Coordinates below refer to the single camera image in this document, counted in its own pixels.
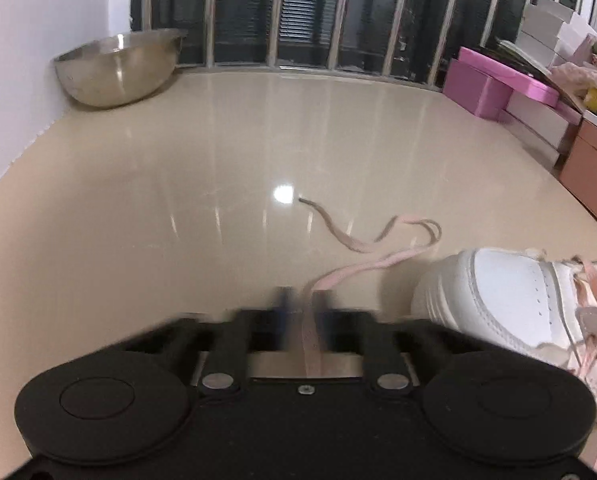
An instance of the beige floor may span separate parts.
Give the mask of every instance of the beige floor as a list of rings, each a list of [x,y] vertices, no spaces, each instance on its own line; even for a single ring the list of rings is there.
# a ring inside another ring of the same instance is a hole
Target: beige floor
[[[340,286],[341,304],[385,319],[407,312],[430,259],[462,248],[597,258],[597,223],[555,178],[502,127],[434,92],[184,74],[138,104],[74,110],[0,182],[0,477],[27,457],[12,410],[38,372],[174,313],[220,319],[367,258],[276,200],[278,186],[361,238],[401,212],[443,225],[425,257]],[[385,250],[422,237],[399,228]]]

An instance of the silver screw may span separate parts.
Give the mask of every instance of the silver screw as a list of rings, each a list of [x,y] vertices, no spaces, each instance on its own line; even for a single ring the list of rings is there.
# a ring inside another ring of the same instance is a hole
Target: silver screw
[[[298,393],[301,395],[313,395],[315,391],[316,388],[311,384],[303,384],[302,386],[298,387]]]
[[[409,384],[409,379],[400,374],[384,374],[376,382],[384,390],[402,390]]]
[[[234,378],[231,375],[217,373],[208,374],[203,377],[203,386],[211,390],[224,390],[229,388],[234,383]]]

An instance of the glossy floor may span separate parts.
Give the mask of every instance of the glossy floor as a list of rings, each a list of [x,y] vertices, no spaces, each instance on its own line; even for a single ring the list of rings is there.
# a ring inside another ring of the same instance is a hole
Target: glossy floor
[[[597,258],[597,222],[557,180],[438,93],[187,73],[134,105],[73,110],[0,182],[0,476],[27,457],[12,411],[38,372],[178,312],[264,306],[277,285],[371,257],[297,195],[360,238],[401,212],[443,225],[434,251],[339,287],[342,305],[384,319],[407,313],[430,259],[462,248]],[[399,227],[385,252],[424,236]]]

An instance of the stainless steel basin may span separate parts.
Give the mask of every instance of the stainless steel basin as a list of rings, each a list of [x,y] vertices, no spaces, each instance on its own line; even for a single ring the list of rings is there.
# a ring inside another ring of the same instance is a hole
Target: stainless steel basin
[[[185,34],[160,28],[92,41],[54,58],[56,74],[66,92],[86,105],[131,103],[169,79]]]

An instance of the orange box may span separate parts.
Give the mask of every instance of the orange box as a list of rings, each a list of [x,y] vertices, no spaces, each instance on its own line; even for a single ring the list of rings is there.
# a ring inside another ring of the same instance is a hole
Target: orange box
[[[597,218],[597,126],[587,114],[561,172],[561,183]]]

